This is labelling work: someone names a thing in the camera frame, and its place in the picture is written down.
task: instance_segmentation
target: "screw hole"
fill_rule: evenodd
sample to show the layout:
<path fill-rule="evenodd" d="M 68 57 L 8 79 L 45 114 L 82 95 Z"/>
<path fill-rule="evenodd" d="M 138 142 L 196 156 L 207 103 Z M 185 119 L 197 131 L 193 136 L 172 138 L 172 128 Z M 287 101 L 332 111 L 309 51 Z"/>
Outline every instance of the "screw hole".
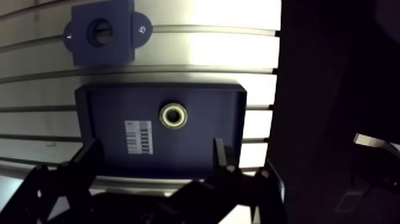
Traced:
<path fill-rule="evenodd" d="M 105 46 L 110 42 L 112 36 L 113 28 L 111 24 L 103 18 L 94 20 L 87 28 L 87 39 L 89 43 L 95 47 Z"/>

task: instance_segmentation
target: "blue bracket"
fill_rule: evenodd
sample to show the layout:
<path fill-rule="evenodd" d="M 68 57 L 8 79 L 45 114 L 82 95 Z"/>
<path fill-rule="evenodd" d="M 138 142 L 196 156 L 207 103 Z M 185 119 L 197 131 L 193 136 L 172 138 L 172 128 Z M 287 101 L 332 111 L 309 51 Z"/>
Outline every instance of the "blue bracket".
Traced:
<path fill-rule="evenodd" d="M 118 66 L 135 59 L 135 49 L 149 41 L 153 26 L 134 12 L 133 0 L 112 0 L 72 7 L 62 39 L 75 66 Z M 108 36 L 99 41 L 99 36 Z"/>

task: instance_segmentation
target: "white label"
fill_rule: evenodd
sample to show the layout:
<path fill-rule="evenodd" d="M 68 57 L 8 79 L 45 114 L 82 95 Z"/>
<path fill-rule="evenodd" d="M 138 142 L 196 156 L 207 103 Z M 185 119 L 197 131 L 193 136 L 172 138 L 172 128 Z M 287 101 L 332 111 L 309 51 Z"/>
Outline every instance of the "white label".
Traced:
<path fill-rule="evenodd" d="M 126 120 L 125 132 L 129 154 L 153 154 L 151 121 Z"/>

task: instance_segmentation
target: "circular hole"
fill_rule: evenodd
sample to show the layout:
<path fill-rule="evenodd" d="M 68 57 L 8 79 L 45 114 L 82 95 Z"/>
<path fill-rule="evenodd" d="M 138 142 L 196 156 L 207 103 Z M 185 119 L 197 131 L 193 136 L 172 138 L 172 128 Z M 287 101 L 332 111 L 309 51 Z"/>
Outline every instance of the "circular hole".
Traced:
<path fill-rule="evenodd" d="M 172 123 L 177 123 L 180 120 L 180 114 L 176 110 L 170 110 L 167 113 L 167 119 Z"/>
<path fill-rule="evenodd" d="M 89 43 L 95 47 L 105 46 L 110 42 L 112 36 L 113 28 L 111 27 L 111 24 L 103 18 L 94 20 L 87 28 L 87 38 Z"/>

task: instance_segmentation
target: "dark blue box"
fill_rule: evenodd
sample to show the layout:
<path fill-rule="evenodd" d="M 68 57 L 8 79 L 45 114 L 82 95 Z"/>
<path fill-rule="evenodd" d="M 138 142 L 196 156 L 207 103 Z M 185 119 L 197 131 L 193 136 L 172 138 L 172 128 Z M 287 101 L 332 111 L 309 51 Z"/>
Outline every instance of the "dark blue box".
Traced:
<path fill-rule="evenodd" d="M 73 58 L 75 66 L 127 64 L 135 59 L 132 44 L 133 1 L 113 0 L 72 7 Z M 112 36 L 104 45 L 93 43 L 95 27 L 108 22 Z"/>
<path fill-rule="evenodd" d="M 160 109 L 171 102 L 187 111 L 180 129 L 166 128 L 160 121 Z M 213 169 L 214 138 L 233 147 L 239 162 L 246 109 L 246 90 L 240 85 L 88 85 L 76 91 L 76 103 L 83 142 L 97 138 L 104 146 L 102 175 L 204 178 Z M 151 122 L 145 136 L 152 137 L 145 143 L 152 141 L 152 154 L 129 153 L 136 140 L 129 136 L 127 124 L 135 121 Z"/>

